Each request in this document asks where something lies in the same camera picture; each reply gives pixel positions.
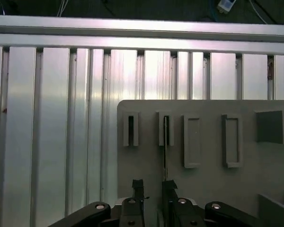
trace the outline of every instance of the cable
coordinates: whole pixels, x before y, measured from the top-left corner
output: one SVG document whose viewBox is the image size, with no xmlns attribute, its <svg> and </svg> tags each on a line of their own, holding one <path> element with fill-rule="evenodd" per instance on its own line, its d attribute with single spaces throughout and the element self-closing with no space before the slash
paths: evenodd
<svg viewBox="0 0 284 227">
<path fill-rule="evenodd" d="M 106 8 L 106 10 L 113 16 L 113 17 L 117 17 L 116 14 L 107 6 L 105 0 L 101 0 L 103 6 Z"/>
<path fill-rule="evenodd" d="M 2 8 L 2 14 L 5 16 L 5 10 L 4 10 L 4 7 L 3 7 L 1 0 L 0 0 L 0 5 L 1 5 L 1 8 Z"/>
<path fill-rule="evenodd" d="M 64 7 L 62 8 L 62 11 L 61 11 L 61 13 L 60 13 L 60 16 L 62 16 L 62 13 L 65 11 L 65 8 L 66 8 L 67 3 L 68 3 L 68 0 L 66 0 L 66 3 L 64 4 Z"/>
<path fill-rule="evenodd" d="M 250 4 L 251 4 L 251 6 L 252 6 L 254 12 L 257 14 L 257 16 L 264 22 L 264 24 L 267 24 L 267 25 L 268 25 L 268 23 L 260 16 L 260 14 L 259 14 L 258 11 L 256 10 L 254 4 L 252 3 L 252 1 L 249 0 L 249 2 L 250 2 Z"/>
<path fill-rule="evenodd" d="M 268 11 L 257 1 L 254 0 L 257 6 L 269 17 L 269 19 L 274 22 L 275 24 L 278 24 L 278 22 L 268 13 Z"/>
<path fill-rule="evenodd" d="M 60 16 L 60 11 L 61 11 L 63 5 L 64 5 L 64 0 L 61 1 L 60 7 L 59 7 L 59 10 L 58 10 L 58 13 L 57 13 L 57 17 Z"/>
<path fill-rule="evenodd" d="M 214 21 L 218 22 L 218 19 L 217 19 L 217 16 L 216 16 L 216 13 L 215 13 L 214 7 L 213 7 L 213 1 L 214 0 L 209 0 L 209 8 L 210 8 L 210 12 L 212 14 L 212 17 L 213 17 Z"/>
</svg>

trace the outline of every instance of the bolt head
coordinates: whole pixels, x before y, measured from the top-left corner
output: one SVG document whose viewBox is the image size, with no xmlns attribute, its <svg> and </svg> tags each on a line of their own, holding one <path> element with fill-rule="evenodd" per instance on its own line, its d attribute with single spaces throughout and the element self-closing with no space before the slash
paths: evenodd
<svg viewBox="0 0 284 227">
<path fill-rule="evenodd" d="M 219 204 L 213 203 L 213 204 L 212 204 L 212 208 L 218 210 L 218 209 L 221 208 L 221 206 L 220 206 Z"/>
<path fill-rule="evenodd" d="M 104 206 L 103 206 L 103 205 L 97 205 L 96 208 L 97 208 L 98 210 L 101 210 L 101 209 L 104 208 Z"/>
<path fill-rule="evenodd" d="M 178 202 L 184 204 L 184 203 L 186 203 L 186 200 L 185 199 L 179 199 Z"/>
</svg>

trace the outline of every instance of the dark background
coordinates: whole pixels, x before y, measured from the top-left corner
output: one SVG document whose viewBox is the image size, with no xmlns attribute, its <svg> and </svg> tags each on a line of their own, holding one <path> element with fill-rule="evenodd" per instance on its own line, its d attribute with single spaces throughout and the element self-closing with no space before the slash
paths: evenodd
<svg viewBox="0 0 284 227">
<path fill-rule="evenodd" d="M 0 1 L 6 14 L 28 16 L 56 16 L 61 3 L 61 0 Z M 219 2 L 219 0 L 69 0 L 62 16 L 213 21 L 210 1 L 214 7 Z M 253 2 L 260 15 L 269 24 L 284 24 L 284 0 L 253 0 Z M 222 15 L 217 10 L 215 13 L 219 22 L 263 23 L 253 11 L 248 0 L 237 0 L 228 15 Z"/>
</svg>

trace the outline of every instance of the white device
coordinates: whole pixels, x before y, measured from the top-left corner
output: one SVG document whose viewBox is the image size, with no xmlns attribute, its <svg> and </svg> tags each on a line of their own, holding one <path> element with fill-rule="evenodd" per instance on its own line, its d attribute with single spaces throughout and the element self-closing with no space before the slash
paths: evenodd
<svg viewBox="0 0 284 227">
<path fill-rule="evenodd" d="M 220 13 L 228 14 L 237 0 L 221 0 L 217 6 Z"/>
</svg>

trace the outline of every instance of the gray peg board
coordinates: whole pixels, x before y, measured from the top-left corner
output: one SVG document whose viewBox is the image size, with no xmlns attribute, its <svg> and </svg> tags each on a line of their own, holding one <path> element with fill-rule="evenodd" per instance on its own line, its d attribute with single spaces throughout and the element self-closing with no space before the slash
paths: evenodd
<svg viewBox="0 0 284 227">
<path fill-rule="evenodd" d="M 149 226 L 161 205 L 164 116 L 168 179 L 179 197 L 254 216 L 263 215 L 259 194 L 284 204 L 284 101 L 125 100 L 117 111 L 118 196 L 131 196 L 132 180 L 143 179 Z"/>
</svg>

